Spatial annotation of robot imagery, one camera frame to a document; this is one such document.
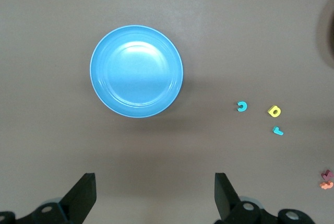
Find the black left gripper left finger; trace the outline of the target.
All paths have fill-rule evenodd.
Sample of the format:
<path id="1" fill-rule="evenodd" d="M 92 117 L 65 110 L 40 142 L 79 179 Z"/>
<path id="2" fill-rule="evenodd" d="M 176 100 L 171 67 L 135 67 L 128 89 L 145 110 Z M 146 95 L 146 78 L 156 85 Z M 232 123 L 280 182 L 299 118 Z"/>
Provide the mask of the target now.
<path id="1" fill-rule="evenodd" d="M 1 223 L 83 223 L 96 200 L 96 175 L 86 173 L 58 203 L 43 204 L 20 219 L 11 211 L 2 211 Z"/>

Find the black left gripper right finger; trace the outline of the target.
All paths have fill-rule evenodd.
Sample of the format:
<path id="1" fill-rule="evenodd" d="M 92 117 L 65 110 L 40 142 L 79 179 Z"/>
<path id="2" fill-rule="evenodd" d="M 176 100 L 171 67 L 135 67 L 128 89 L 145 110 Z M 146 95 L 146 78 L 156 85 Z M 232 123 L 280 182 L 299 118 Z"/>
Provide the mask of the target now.
<path id="1" fill-rule="evenodd" d="M 282 209 L 277 216 L 257 204 L 239 198 L 225 173 L 214 177 L 214 200 L 220 215 L 216 223 L 312 223 L 312 218 L 296 209 Z"/>

